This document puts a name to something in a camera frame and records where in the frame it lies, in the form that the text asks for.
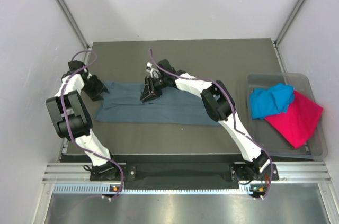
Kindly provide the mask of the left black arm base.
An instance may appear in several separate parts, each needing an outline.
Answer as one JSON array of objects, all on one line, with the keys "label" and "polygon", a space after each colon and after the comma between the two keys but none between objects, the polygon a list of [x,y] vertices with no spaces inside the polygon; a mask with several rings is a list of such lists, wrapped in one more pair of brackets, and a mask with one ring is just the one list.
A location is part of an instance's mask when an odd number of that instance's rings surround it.
[{"label": "left black arm base", "polygon": [[[123,171],[123,180],[126,182],[133,181],[136,176],[136,165],[120,164]],[[84,165],[83,169],[90,173],[91,181],[120,181],[121,171],[111,162],[102,166],[89,166]]]}]

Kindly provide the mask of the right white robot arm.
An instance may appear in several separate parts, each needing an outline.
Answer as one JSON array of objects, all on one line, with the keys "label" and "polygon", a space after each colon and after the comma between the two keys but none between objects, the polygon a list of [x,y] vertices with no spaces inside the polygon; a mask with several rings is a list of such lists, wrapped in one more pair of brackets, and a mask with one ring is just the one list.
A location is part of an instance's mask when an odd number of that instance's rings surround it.
[{"label": "right white robot arm", "polygon": [[176,71],[168,60],[157,64],[147,63],[145,88],[140,97],[142,102],[159,98],[162,89],[175,88],[201,99],[209,118],[218,122],[231,136],[247,164],[248,175],[257,180],[273,167],[271,157],[248,134],[236,112],[235,102],[224,84],[217,80],[198,79],[183,70]]}]

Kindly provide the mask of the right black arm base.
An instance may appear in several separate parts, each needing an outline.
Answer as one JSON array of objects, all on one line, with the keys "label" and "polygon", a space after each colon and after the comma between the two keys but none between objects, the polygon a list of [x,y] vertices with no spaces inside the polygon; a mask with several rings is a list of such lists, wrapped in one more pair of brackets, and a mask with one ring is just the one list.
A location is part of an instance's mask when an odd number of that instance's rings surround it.
[{"label": "right black arm base", "polygon": [[268,165],[262,172],[249,163],[232,163],[230,165],[231,177],[234,181],[247,185],[250,182],[278,181],[279,174],[276,164]]}]

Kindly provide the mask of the grey-blue t-shirt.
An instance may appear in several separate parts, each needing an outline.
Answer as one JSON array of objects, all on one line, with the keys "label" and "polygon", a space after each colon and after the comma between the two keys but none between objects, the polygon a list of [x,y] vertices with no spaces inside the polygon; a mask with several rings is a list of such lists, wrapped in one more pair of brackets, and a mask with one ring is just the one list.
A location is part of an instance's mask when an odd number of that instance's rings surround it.
[{"label": "grey-blue t-shirt", "polygon": [[109,90],[94,115],[106,123],[173,123],[194,126],[220,126],[209,118],[200,98],[174,88],[165,88],[162,95],[143,103],[144,84],[119,83],[107,80]]}]

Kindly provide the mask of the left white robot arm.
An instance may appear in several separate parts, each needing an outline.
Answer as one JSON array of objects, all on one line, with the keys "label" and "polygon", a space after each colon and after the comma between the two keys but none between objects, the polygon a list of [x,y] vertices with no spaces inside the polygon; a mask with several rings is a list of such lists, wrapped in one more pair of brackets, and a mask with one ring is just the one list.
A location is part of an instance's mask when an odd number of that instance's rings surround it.
[{"label": "left white robot arm", "polygon": [[91,159],[92,167],[86,167],[86,170],[94,176],[114,180],[120,174],[120,167],[111,162],[110,151],[94,134],[91,116],[81,98],[81,92],[84,92],[93,102],[100,101],[103,100],[101,94],[109,90],[83,62],[73,60],[68,67],[58,93],[46,100],[52,124],[59,137],[75,141]]}]

